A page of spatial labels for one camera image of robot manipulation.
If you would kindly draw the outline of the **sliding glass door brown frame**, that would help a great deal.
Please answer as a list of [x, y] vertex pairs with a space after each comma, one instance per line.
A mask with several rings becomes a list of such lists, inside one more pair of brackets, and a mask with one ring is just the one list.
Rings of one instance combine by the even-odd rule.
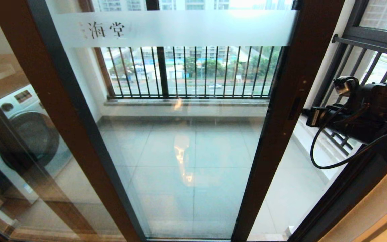
[[[287, 239], [327, 188], [292, 132], [342, 1], [120, 13], [45, 2], [145, 242]], [[94, 48], [206, 45], [284, 46], [269, 105], [103, 105]]]

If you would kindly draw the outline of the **grey stone window sill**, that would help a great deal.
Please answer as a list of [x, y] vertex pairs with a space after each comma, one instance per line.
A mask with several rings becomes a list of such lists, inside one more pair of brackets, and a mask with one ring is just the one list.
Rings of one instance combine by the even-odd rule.
[[[307, 126], [306, 121], [307, 118], [304, 115], [301, 115], [298, 118], [292, 136], [301, 151], [307, 158], [310, 158], [311, 144], [318, 128]], [[314, 158], [316, 161], [326, 159], [327, 161], [336, 162], [338, 160], [343, 160], [345, 157], [346, 155], [325, 133], [319, 135], [314, 146]]]
[[109, 100], [104, 106], [268, 106], [267, 99], [121, 99]]

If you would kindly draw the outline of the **dark brown door jamb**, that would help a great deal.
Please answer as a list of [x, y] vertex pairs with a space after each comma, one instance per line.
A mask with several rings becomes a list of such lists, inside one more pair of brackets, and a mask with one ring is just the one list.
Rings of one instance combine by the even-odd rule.
[[350, 162], [287, 242], [319, 242], [386, 176], [387, 162], [372, 152]]

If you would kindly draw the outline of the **black window guard railing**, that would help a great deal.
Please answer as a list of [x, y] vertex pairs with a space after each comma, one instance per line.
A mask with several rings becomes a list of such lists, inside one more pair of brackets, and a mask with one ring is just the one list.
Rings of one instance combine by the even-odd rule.
[[94, 48], [108, 100], [269, 99], [282, 46]]
[[331, 40], [335, 44], [328, 69], [321, 78], [313, 105], [343, 103], [346, 98], [338, 97], [332, 87], [334, 78], [340, 75], [354, 75], [360, 85], [387, 83], [387, 43], [360, 37], [335, 34]]

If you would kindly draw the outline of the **white front-load washing machine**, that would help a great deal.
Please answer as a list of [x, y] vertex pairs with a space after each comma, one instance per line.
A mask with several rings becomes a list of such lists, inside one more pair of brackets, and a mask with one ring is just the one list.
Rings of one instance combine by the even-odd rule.
[[[0, 108], [39, 163], [57, 177], [72, 155], [31, 85], [0, 98]], [[33, 204], [38, 195], [0, 154], [0, 189]]]

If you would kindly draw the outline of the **dark window frame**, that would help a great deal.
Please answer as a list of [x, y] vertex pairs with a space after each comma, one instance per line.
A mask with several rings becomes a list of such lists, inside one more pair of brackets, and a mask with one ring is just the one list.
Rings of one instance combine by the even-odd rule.
[[329, 44], [324, 59], [304, 103], [306, 109], [313, 106], [321, 78], [328, 69], [332, 54], [335, 52], [336, 46], [331, 43], [335, 34], [340, 37], [360, 37], [387, 43], [387, 0], [344, 0], [332, 35], [327, 38]]
[[[297, 0], [75, 0], [80, 12], [294, 10]], [[95, 52], [109, 100], [270, 98], [284, 46], [122, 46]]]

